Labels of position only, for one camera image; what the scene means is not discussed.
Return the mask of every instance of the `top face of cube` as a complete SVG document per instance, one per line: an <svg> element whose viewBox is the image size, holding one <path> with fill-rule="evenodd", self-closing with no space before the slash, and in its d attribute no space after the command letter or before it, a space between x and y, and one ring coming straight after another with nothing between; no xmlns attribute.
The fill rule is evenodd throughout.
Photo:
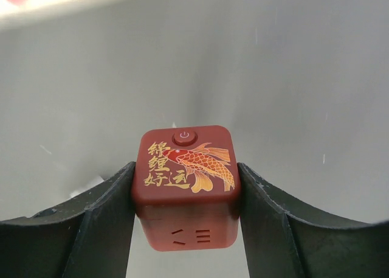
<svg viewBox="0 0 389 278"><path fill-rule="evenodd" d="M240 193L231 135L221 126L147 132L132 185L141 206L231 203Z"/></svg>

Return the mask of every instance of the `power button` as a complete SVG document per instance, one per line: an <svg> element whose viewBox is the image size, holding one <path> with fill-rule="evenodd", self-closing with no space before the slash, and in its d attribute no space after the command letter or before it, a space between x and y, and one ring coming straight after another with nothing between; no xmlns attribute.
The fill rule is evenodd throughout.
<svg viewBox="0 0 389 278"><path fill-rule="evenodd" d="M174 143L180 146L189 146L196 142L197 134L192 129L178 129L173 136Z"/></svg>

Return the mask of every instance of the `goldfish print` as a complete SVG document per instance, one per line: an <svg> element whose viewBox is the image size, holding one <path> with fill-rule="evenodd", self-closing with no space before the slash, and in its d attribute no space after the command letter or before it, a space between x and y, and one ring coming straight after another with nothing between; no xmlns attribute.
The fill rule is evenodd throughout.
<svg viewBox="0 0 389 278"><path fill-rule="evenodd" d="M175 148L162 152L168 160L183 165L188 175L194 174L195 184L191 187L193 193L200 190L211 191L213 183L209 176L220 178L224 181L224 191L235 188L233 175L226 167L230 165L230 155L227 149L205 147L211 143L201 144L192 150Z"/></svg>

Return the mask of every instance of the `gray surface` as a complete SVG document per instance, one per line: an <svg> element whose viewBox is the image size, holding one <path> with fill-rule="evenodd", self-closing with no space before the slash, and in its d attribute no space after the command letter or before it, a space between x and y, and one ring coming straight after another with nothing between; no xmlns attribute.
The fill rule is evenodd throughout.
<svg viewBox="0 0 389 278"><path fill-rule="evenodd" d="M153 128L211 125L272 184L389 217L389 0L134 0L0 33L0 219L136 158ZM165 253L137 223L133 277L247 277L243 244Z"/></svg>

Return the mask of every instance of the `cube socket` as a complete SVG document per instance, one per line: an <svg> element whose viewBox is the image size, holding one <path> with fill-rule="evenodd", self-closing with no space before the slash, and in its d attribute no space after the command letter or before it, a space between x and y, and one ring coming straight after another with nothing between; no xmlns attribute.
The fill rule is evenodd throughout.
<svg viewBox="0 0 389 278"><path fill-rule="evenodd" d="M238 234L240 193L226 128L170 128L143 136L131 196L154 249L232 245Z"/></svg>

